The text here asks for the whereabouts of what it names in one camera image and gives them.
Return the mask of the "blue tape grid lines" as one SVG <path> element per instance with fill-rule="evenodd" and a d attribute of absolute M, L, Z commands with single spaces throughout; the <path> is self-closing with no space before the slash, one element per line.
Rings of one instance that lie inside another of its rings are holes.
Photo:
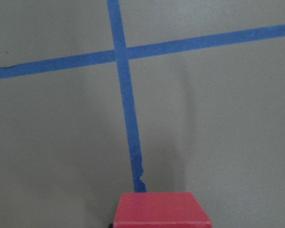
<path fill-rule="evenodd" d="M 119 1 L 107 1 L 107 9 L 114 45 L 113 50 L 0 67 L 0 79 L 115 62 L 117 65 L 123 104 L 133 188 L 135 192 L 146 192 L 146 184 L 142 180 L 144 173 L 142 163 L 143 159 L 134 104 L 129 60 L 285 37 L 285 24 L 127 47 Z"/>

